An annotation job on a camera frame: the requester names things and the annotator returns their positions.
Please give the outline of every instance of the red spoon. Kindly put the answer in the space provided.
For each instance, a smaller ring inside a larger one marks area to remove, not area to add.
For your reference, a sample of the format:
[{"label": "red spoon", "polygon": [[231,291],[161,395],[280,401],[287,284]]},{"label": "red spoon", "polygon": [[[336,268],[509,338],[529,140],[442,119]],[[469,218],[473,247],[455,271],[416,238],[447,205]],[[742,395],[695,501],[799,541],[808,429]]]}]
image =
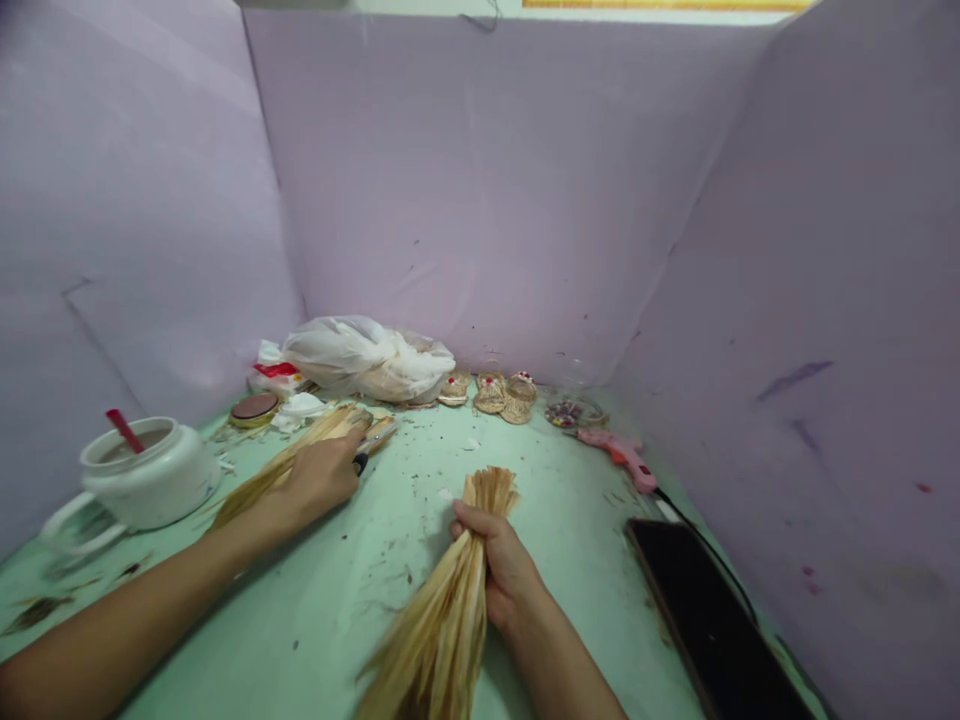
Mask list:
[{"label": "red spoon", "polygon": [[107,410],[107,419],[113,423],[117,432],[123,436],[123,439],[127,441],[127,445],[135,454],[139,455],[143,452],[143,443],[140,442],[140,438],[133,434],[133,430],[127,425],[127,421],[119,410]]}]

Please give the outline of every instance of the lavender partition board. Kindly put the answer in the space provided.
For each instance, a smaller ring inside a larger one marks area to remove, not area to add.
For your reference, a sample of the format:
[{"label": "lavender partition board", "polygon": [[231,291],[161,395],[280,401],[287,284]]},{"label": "lavender partition board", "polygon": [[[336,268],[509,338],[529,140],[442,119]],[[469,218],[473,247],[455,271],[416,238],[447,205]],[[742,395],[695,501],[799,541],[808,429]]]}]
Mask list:
[{"label": "lavender partition board", "polygon": [[240,11],[0,8],[0,557],[131,419],[198,423],[302,320]]},{"label": "lavender partition board", "polygon": [[960,8],[764,59],[614,388],[844,718],[960,716]]},{"label": "lavender partition board", "polygon": [[605,381],[773,28],[246,10],[311,315]]}]

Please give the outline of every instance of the mug handle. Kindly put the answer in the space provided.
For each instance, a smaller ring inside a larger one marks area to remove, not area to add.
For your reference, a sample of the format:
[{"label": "mug handle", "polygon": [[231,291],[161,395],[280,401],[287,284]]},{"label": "mug handle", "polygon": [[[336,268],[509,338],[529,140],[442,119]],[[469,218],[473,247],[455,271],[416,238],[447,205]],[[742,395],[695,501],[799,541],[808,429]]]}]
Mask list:
[{"label": "mug handle", "polygon": [[77,495],[73,500],[51,515],[50,519],[43,524],[43,528],[40,530],[40,539],[57,552],[79,557],[81,555],[89,555],[123,535],[123,533],[127,531],[127,526],[123,523],[114,523],[95,538],[88,540],[82,545],[65,545],[60,542],[60,531],[66,522],[96,499],[97,496],[93,493],[82,492]]}]

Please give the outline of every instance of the green table surface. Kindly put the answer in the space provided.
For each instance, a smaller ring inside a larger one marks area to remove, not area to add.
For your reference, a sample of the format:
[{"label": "green table surface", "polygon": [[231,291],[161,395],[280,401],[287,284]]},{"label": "green table surface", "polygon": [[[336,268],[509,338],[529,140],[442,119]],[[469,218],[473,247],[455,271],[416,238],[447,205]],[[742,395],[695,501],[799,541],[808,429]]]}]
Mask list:
[{"label": "green table surface", "polygon": [[[606,391],[592,394],[611,411],[613,429],[639,436]],[[623,532],[628,518],[659,517],[658,511],[632,491],[607,453],[561,434],[542,410],[543,401],[523,426],[477,416],[472,402],[396,412],[397,434],[371,459],[357,495],[238,579],[122,716],[350,718],[366,684],[357,672],[449,544],[450,503],[464,477],[499,465],[517,474],[523,496],[511,522],[627,714],[703,717]],[[70,564],[32,540],[0,566],[0,628],[37,597],[73,599],[33,628],[0,637],[0,660],[118,587],[132,563],[143,571],[194,542],[212,522],[214,505],[290,441],[271,429],[233,445],[215,443],[223,421],[203,434],[216,452],[227,448],[236,474],[225,474],[199,510],[86,561]],[[468,449],[471,440],[479,448]],[[688,517],[698,519],[666,463],[655,452],[645,459]],[[769,634],[768,640],[776,642]],[[779,649],[777,655],[802,685],[786,655]],[[801,691],[821,716],[813,695]],[[534,717],[495,632],[488,635],[473,717]]]}]

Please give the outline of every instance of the white ceramic cup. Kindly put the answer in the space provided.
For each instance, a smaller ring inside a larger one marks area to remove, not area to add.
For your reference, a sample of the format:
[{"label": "white ceramic cup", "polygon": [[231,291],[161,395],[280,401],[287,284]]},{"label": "white ceramic cup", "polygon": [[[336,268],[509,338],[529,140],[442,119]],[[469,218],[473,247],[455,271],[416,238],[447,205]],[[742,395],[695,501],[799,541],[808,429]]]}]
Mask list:
[{"label": "white ceramic cup", "polygon": [[[125,442],[111,430],[80,453],[81,485],[85,492],[57,510],[47,520],[40,537],[66,555],[87,555],[128,530],[152,530],[169,525],[196,510],[220,483],[220,466],[193,428],[167,417],[136,420],[130,428],[152,442],[139,455],[110,456]],[[94,500],[117,522],[81,545],[63,541],[63,526]]]}]

